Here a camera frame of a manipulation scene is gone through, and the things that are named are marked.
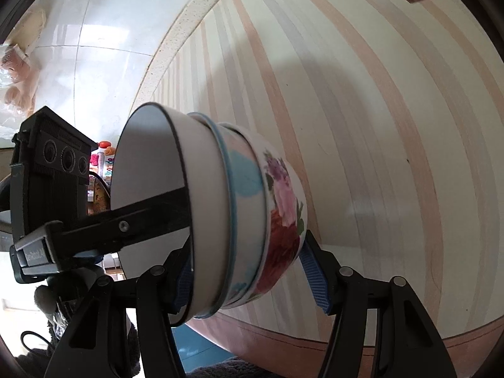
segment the camera lens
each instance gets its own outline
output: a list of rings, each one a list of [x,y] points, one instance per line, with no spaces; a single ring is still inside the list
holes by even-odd
[[[82,175],[86,172],[87,164],[87,160],[84,156],[79,159],[79,172]]]
[[[63,169],[65,169],[67,172],[71,172],[74,169],[75,154],[70,147],[63,149],[63,153],[61,154],[61,164],[63,166]]]
[[[48,163],[52,163],[56,159],[56,145],[51,140],[48,140],[44,145],[44,159]]]

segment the pink flower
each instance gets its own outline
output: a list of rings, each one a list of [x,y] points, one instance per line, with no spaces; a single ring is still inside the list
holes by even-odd
[[[289,227],[296,223],[296,196],[292,190],[289,176],[273,182],[273,193],[277,202],[278,213],[282,217],[282,225]]]

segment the green leaf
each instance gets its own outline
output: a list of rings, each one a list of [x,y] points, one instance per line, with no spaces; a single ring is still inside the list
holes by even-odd
[[[304,221],[303,219],[299,219],[297,221],[297,235],[299,236],[304,231]]]
[[[273,178],[268,173],[266,174],[266,182],[268,182],[268,190],[271,191],[273,189]]]

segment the blue painted spot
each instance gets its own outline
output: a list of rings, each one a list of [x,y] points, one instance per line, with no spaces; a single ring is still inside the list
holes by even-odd
[[[229,152],[233,170],[235,191],[244,198],[249,198],[263,191],[263,179],[256,162],[240,152]]]

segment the gray fabric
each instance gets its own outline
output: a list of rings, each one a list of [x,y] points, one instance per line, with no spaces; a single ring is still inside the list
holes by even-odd
[[[203,366],[187,373],[187,378],[282,378],[239,358]]]

